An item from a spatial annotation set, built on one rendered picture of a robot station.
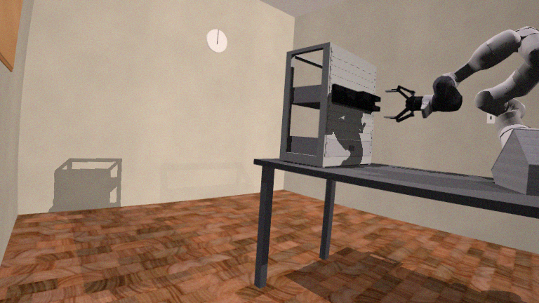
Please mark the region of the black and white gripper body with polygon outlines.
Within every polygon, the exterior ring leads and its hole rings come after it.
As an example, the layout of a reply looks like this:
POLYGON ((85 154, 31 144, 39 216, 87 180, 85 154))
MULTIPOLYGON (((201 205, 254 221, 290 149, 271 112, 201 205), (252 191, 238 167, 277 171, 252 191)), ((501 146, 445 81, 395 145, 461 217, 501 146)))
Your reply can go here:
POLYGON ((409 106, 409 105, 412 105, 409 110, 412 112, 412 111, 421 111, 421 106, 422 106, 422 98, 423 96, 410 96, 410 99, 412 100, 412 102, 409 102, 408 100, 406 100, 406 107, 409 106), (415 101, 414 101, 415 100, 415 101), (414 108, 415 107, 415 108, 414 108))

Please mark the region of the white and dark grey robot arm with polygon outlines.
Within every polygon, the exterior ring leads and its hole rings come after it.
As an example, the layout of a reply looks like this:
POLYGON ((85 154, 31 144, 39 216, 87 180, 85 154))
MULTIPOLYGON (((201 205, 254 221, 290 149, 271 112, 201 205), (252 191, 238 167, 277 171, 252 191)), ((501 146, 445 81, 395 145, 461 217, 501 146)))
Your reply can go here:
POLYGON ((464 65, 454 72, 438 77, 433 83, 434 95, 425 95, 422 98, 422 117, 426 119, 432 112, 437 111, 458 111, 463 102, 463 97, 457 90, 460 82, 475 72, 497 65, 514 51, 525 61, 506 81, 480 91, 474 103, 481 111, 498 117, 494 124, 502 148, 513 128, 536 129, 523 125, 521 118, 526 112, 525 105, 514 99, 528 95, 539 83, 539 31, 528 26, 515 32, 509 29, 495 35, 480 45, 464 65))

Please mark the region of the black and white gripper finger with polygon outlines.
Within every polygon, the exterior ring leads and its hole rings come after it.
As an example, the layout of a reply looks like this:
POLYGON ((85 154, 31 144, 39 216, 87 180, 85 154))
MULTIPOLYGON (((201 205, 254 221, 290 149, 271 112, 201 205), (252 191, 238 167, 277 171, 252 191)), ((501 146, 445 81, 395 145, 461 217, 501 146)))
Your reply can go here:
POLYGON ((415 115, 413 114, 413 111, 412 111, 410 114, 408 114, 408 115, 406 115, 406 116, 403 116, 406 112, 409 111, 409 108, 410 108, 411 106, 412 106, 412 105, 407 106, 407 108, 405 108, 405 109, 404 109, 400 114, 398 114, 397 116, 384 116, 384 118, 396 119, 396 122, 400 122, 400 121, 403 121, 403 120, 405 120, 405 119, 407 119, 407 118, 409 118, 409 117, 415 116, 415 115), (408 110, 407 110, 407 109, 408 109, 408 110), (403 117, 401 117, 401 116, 403 116, 403 117), (401 118, 400 118, 400 117, 401 117, 401 118))
POLYGON ((399 93, 401 93, 401 94, 402 94, 402 95, 403 95, 409 102, 412 102, 412 100, 411 100, 406 94, 404 94, 402 91, 400 91, 400 89, 409 92, 409 93, 410 93, 411 95, 413 95, 413 96, 415 95, 415 91, 414 91, 414 90, 408 90, 408 89, 406 89, 406 88, 404 88, 404 87, 402 87, 402 86, 398 86, 397 89, 386 90, 385 92, 387 92, 387 93, 390 93, 390 92, 399 92, 399 93))

